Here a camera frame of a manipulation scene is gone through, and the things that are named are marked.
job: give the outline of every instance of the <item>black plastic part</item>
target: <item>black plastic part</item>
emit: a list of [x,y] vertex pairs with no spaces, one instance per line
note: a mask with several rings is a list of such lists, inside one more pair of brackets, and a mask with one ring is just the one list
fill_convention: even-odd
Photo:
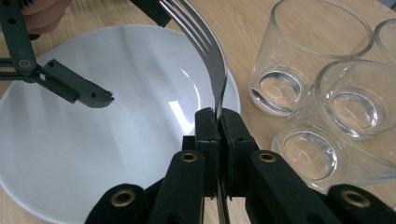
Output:
[[85,223],[138,223],[145,192],[136,185],[122,184],[108,190],[92,209]]
[[194,150],[175,154],[148,223],[202,223],[205,157]]
[[0,72],[0,80],[36,82],[70,103],[79,100],[94,108],[110,105],[114,101],[111,92],[79,76],[56,60],[48,62],[44,67],[37,64],[30,42],[34,36],[28,35],[21,14],[21,7],[29,4],[32,1],[0,1],[0,22],[11,56],[10,59],[0,59],[0,68],[15,70]]
[[195,113],[195,150],[205,156],[205,196],[215,197],[219,181],[220,135],[211,108]]
[[396,213],[373,194],[350,185],[329,189],[326,204],[344,223],[396,223]]
[[37,78],[37,83],[71,103],[79,100],[86,106],[101,108],[110,105],[114,101],[113,94],[110,91],[106,91],[93,82],[79,76],[54,59],[41,68],[40,72],[46,76],[46,81],[43,82],[42,79]]
[[14,68],[22,76],[31,76],[37,62],[18,1],[0,1],[0,22]]
[[248,189],[248,162],[250,154],[259,150],[241,116],[223,108],[220,117],[221,168],[225,190],[230,197],[245,197]]
[[165,27],[171,20],[171,17],[161,7],[159,0],[131,0],[131,2],[161,27]]
[[[265,203],[275,223],[342,223],[324,204],[318,195],[306,186],[287,163],[272,151],[254,151],[250,157],[249,171],[255,196],[247,198],[247,209],[255,207],[255,202]],[[249,212],[259,218],[258,211]]]

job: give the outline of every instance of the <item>black robotic claw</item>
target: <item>black robotic claw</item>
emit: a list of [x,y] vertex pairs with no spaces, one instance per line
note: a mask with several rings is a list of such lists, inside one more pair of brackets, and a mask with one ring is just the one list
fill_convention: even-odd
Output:
[[30,43],[31,36],[21,14],[21,7],[32,3],[32,0],[0,3],[0,22],[10,54],[10,58],[0,58],[0,68],[15,69],[15,72],[0,71],[0,80],[35,82],[70,103],[80,101],[94,108],[110,105],[114,101],[110,91],[79,76],[58,61],[51,60],[44,67],[37,64]]

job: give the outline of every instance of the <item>fork tine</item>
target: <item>fork tine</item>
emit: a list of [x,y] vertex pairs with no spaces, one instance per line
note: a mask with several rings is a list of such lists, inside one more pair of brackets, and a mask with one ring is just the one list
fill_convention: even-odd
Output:
[[209,47],[212,47],[212,43],[210,42],[209,38],[207,37],[205,31],[202,29],[202,25],[198,24],[196,19],[191,16],[191,14],[187,13],[183,7],[178,4],[174,0],[168,0],[170,3],[174,5],[174,7],[177,9],[178,12],[182,14],[184,19],[187,20],[187,23],[191,25],[191,28],[196,32],[196,34],[199,36],[199,38],[203,41],[205,44],[205,48],[209,49]]
[[186,0],[179,0],[180,3],[183,5],[184,8],[186,8],[191,16],[195,19],[195,22],[198,23],[200,29],[204,32],[206,38],[208,38],[209,42],[217,42],[215,39],[213,32],[209,29],[209,26],[206,24],[206,22],[201,18],[201,16],[198,14],[198,12],[192,7],[192,5],[187,2]]
[[173,6],[171,6],[166,0],[160,0],[160,4],[169,13],[169,15],[175,20],[179,25],[180,29],[187,34],[187,38],[195,46],[198,52],[206,56],[208,48],[203,42],[200,35],[197,34],[196,30],[192,28],[191,24],[185,21],[185,18],[179,15]]

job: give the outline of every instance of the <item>metal fork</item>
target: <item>metal fork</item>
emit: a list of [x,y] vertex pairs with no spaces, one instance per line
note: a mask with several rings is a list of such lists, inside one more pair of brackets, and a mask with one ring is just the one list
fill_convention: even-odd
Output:
[[219,41],[196,10],[185,0],[160,0],[160,4],[174,19],[178,27],[195,46],[210,76],[213,96],[215,97],[215,114],[221,115],[222,101],[227,83],[227,65]]

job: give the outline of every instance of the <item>wooden table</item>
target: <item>wooden table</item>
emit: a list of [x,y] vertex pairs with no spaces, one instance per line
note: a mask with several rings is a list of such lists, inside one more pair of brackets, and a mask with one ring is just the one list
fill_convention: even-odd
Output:
[[[381,21],[396,18],[396,12],[375,0],[338,2],[360,14],[372,28]],[[239,89],[244,122],[260,148],[269,149],[273,137],[285,119],[263,113],[250,101],[248,81],[271,8],[276,0],[191,0],[191,3],[212,27],[224,49],[228,66]],[[73,36],[120,24],[154,25],[154,22],[127,0],[75,0],[55,31],[33,42],[35,54],[39,56]],[[168,27],[177,29],[172,22]],[[0,57],[7,56],[7,48],[1,35]],[[9,82],[0,82],[0,96],[8,85]],[[389,206],[396,206],[396,181],[368,186],[365,189]],[[234,199],[230,203],[230,212],[232,223],[249,223],[243,199]],[[0,224],[10,223],[45,222],[19,208],[0,189]],[[205,201],[205,223],[219,223],[216,204],[209,200]]]

